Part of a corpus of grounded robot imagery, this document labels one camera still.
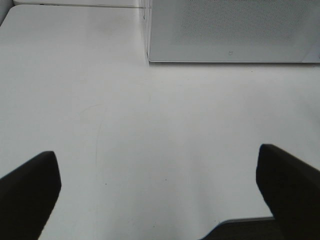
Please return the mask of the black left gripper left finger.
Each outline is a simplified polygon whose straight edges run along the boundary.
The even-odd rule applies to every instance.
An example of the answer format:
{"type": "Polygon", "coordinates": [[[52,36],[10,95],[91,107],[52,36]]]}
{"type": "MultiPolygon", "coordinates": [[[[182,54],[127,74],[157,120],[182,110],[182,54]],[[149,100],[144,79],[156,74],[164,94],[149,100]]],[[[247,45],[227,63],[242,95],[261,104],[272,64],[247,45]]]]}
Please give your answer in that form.
{"type": "Polygon", "coordinates": [[[0,238],[37,240],[62,187],[53,151],[44,151],[0,179],[0,238]]]}

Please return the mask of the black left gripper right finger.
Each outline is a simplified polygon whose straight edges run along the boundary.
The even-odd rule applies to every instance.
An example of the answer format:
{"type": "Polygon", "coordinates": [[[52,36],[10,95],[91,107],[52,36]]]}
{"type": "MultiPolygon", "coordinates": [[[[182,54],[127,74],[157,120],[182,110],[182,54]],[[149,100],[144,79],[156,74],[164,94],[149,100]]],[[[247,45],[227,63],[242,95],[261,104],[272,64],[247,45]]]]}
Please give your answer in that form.
{"type": "Polygon", "coordinates": [[[285,239],[320,238],[319,170],[273,144],[262,144],[255,178],[285,239]]]}

